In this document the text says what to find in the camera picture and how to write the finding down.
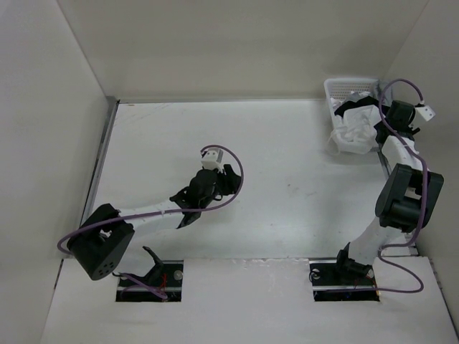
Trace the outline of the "white tank top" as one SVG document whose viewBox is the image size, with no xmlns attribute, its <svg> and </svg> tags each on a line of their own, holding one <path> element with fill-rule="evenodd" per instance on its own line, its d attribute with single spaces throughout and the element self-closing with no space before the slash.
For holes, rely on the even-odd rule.
<svg viewBox="0 0 459 344">
<path fill-rule="evenodd" d="M 326 144 L 333 155 L 353 153 L 364 155 L 375 151 L 377 130 L 381 120 L 379 109 L 374 105 L 346 110 L 343 115 L 332 115 L 333 130 Z"/>
</svg>

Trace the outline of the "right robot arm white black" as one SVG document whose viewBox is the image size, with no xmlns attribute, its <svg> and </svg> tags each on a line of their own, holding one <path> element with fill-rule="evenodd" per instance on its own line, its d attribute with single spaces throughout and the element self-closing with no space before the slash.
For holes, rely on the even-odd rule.
<svg viewBox="0 0 459 344">
<path fill-rule="evenodd" d="M 377 142 L 390 169 L 377 199 L 374 220 L 337 255 L 334 278 L 350 283 L 366 277 L 384 250 L 396 248 L 394 240 L 405 234 L 416 237 L 432 215 L 444 184 L 439 173 L 429 171 L 415 149 L 414 135 L 433 119 L 430 107 L 395 100 L 377 123 Z"/>
</svg>

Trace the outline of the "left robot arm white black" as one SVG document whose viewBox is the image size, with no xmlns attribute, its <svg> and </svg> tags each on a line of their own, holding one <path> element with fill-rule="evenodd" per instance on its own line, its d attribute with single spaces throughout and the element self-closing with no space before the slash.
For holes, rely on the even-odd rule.
<svg viewBox="0 0 459 344">
<path fill-rule="evenodd" d="M 93 281 L 113 272 L 127 272 L 126 251 L 133 238 L 193 224 L 212 202 L 236 196 L 242 182 L 243 176 L 224 164 L 221 170 L 202 168 L 188 186 L 153 206 L 120 210 L 103 204 L 67 240 L 67 250 Z"/>
</svg>

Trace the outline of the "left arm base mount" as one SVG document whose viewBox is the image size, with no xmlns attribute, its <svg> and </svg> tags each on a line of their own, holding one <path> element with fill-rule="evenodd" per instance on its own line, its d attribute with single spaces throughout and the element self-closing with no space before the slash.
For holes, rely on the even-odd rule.
<svg viewBox="0 0 459 344">
<path fill-rule="evenodd" d="M 128 273 L 141 285 L 120 273 L 115 296 L 116 302 L 181 302 L 184 281 L 183 260 L 162 260 L 149 247 L 143 249 L 151 256 L 153 265 L 144 276 Z"/>
</svg>

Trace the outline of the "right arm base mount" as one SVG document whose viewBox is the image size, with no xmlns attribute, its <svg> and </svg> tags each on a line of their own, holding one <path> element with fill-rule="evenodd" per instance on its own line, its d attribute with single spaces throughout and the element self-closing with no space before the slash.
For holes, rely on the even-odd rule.
<svg viewBox="0 0 459 344">
<path fill-rule="evenodd" d="M 373 269 L 364 274 L 339 272 L 335 259 L 309 261 L 309 281 L 316 302 L 379 301 Z"/>
</svg>

